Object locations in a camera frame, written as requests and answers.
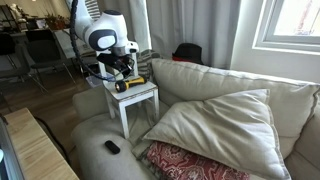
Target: yellow object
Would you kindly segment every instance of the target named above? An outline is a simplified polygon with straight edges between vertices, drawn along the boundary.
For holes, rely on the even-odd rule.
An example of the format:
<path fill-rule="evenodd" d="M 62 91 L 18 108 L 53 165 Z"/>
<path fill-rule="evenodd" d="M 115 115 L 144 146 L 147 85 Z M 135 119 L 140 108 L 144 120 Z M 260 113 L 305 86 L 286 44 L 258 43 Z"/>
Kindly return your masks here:
<path fill-rule="evenodd" d="M 118 92 L 124 92 L 130 87 L 139 85 L 139 84 L 145 84 L 147 82 L 147 79 L 145 77 L 139 77 L 136 79 L 126 80 L 126 81 L 117 81 L 115 83 L 115 88 Z"/>

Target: white side table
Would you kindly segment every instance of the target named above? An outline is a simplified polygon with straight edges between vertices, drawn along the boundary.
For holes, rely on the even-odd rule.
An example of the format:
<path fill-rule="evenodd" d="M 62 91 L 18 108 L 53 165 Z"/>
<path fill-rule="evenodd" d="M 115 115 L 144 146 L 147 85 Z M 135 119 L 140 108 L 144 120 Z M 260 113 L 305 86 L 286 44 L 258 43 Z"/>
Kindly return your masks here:
<path fill-rule="evenodd" d="M 148 81 L 146 84 L 137 85 L 122 93 L 118 93 L 114 84 L 114 82 L 104 84 L 106 87 L 106 98 L 111 118 L 115 118 L 116 113 L 121 119 L 125 139 L 129 138 L 127 114 L 125 109 L 127 106 L 151 98 L 154 118 L 155 120 L 159 119 L 159 98 L 158 87 L 156 85 Z"/>

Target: remote control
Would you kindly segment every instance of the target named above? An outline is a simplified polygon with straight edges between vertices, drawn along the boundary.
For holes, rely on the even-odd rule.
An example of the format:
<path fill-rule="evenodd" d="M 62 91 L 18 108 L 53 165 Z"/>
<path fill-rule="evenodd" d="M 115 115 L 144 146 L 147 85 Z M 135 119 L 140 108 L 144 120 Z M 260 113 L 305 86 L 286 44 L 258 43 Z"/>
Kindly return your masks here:
<path fill-rule="evenodd" d="M 113 154 L 118 154 L 120 152 L 120 148 L 115 145 L 112 141 L 106 141 L 104 143 L 104 145 L 106 145 L 106 147 L 113 153 Z"/>

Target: window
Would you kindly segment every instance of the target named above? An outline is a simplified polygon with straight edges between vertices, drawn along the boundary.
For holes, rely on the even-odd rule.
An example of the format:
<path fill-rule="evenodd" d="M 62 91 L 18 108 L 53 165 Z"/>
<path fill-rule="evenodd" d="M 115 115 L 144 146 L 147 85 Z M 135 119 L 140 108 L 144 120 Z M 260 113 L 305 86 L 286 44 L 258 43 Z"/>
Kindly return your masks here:
<path fill-rule="evenodd" d="M 265 0 L 253 48 L 320 55 L 320 0 Z"/>

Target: white wall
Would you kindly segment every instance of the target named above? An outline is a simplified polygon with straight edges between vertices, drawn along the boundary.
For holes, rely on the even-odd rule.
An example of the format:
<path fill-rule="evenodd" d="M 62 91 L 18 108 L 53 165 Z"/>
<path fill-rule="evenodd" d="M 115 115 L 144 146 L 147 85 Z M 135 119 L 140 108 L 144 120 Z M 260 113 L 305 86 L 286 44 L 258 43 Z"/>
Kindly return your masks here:
<path fill-rule="evenodd" d="M 320 83 L 320 56 L 253 50 L 263 0 L 242 0 L 231 69 Z"/>

